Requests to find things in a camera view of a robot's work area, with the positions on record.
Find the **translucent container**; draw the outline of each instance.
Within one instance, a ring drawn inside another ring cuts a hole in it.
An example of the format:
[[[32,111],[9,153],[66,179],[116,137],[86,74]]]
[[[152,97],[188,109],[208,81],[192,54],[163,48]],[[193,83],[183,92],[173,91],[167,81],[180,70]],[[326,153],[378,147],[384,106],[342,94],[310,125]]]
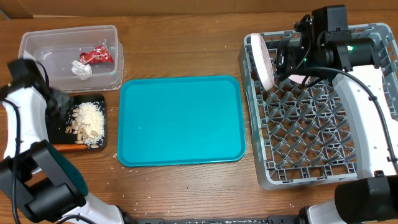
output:
[[[106,44],[114,63],[91,64],[93,76],[86,80],[74,75],[72,62],[82,52]],[[50,86],[66,92],[118,90],[123,79],[123,47],[115,26],[91,26],[27,32],[18,57],[33,56],[49,76]]]

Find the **black tray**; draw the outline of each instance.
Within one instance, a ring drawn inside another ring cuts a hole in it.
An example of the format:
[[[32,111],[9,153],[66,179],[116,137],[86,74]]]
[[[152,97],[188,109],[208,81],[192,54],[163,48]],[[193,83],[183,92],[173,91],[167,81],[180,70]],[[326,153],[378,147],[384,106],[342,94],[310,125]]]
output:
[[[100,110],[104,113],[104,137],[98,141],[98,148],[88,150],[104,149],[106,147],[106,110],[105,110],[105,97],[102,94],[80,95],[70,97],[71,106],[67,109],[67,113],[63,119],[46,119],[47,133],[51,144],[75,144],[77,140],[76,134],[65,134],[67,126],[72,125],[72,114],[81,103],[98,102]]]

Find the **teal tray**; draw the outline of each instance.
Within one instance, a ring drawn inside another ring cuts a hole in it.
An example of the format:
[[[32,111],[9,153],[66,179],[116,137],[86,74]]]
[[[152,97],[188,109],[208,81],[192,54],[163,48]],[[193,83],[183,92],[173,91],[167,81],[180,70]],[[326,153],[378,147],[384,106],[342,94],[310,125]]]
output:
[[[121,89],[118,158],[129,167],[234,162],[246,151],[239,82],[131,80]]]

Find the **wood grain surface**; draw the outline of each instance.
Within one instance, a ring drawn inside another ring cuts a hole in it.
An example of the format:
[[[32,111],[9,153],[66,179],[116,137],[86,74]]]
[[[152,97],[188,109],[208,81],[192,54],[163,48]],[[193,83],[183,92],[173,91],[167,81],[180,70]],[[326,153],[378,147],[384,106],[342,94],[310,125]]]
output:
[[[124,47],[123,82],[137,78],[229,74],[241,82],[238,53],[252,32],[292,29],[302,13],[219,16],[143,16],[0,21],[0,85],[11,81],[6,63],[18,55],[28,31],[112,24]],[[349,24],[385,22],[398,34],[398,11],[349,12]],[[267,217],[298,214],[333,198],[337,184],[266,191],[257,183],[249,111],[243,95],[247,150],[239,162],[198,166],[123,167],[113,156],[118,141],[119,91],[101,92],[107,103],[108,145],[103,151],[65,156],[91,193],[133,217],[164,219]],[[7,117],[0,110],[0,154]],[[23,223],[28,223],[21,215]],[[11,202],[0,194],[0,223],[13,223]]]

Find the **red wrapper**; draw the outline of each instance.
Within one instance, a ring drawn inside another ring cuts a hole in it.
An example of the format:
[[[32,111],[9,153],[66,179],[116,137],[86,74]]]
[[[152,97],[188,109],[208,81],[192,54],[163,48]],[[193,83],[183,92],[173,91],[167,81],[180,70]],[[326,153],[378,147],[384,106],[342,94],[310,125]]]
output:
[[[107,48],[101,45],[99,47],[94,48],[92,52],[81,53],[80,62],[85,65],[91,63],[104,63],[104,62],[113,63],[113,58],[111,54],[108,52]]]

